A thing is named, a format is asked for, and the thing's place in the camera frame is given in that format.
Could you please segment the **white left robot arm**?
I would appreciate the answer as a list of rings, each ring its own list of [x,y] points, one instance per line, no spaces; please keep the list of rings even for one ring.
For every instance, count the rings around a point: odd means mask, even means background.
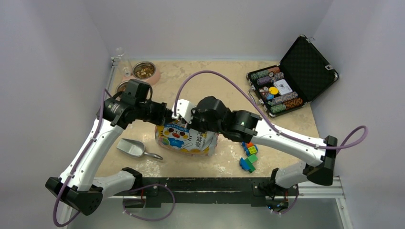
[[[45,186],[57,203],[72,207],[83,215],[91,215],[103,199],[127,191],[137,195],[143,186],[142,174],[126,167],[109,177],[95,177],[113,143],[127,126],[136,120],[154,125],[171,120],[166,103],[152,101],[152,87],[140,80],[129,80],[126,88],[110,98],[102,98],[101,106],[88,139],[63,173],[48,178]]]

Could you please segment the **cat food bag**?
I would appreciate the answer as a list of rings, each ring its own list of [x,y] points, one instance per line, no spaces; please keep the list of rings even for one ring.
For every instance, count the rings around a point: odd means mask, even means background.
[[[155,126],[155,140],[159,146],[189,156],[212,156],[218,136],[215,132],[187,129],[184,121]]]

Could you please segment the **metal food scoop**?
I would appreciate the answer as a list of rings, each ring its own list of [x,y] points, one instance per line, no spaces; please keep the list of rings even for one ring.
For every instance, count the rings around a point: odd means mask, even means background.
[[[163,157],[160,155],[147,152],[145,145],[141,141],[122,138],[116,148],[130,157],[149,156],[154,159],[163,160]]]

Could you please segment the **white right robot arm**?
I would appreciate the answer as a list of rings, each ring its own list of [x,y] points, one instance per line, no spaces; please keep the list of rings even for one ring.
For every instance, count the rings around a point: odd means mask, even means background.
[[[275,170],[268,181],[274,194],[306,181],[322,186],[333,184],[336,152],[325,147],[336,143],[335,137],[313,138],[280,127],[273,130],[259,115],[231,111],[213,96],[202,99],[188,114],[193,129],[219,133],[233,142],[267,146],[298,158],[298,163]]]

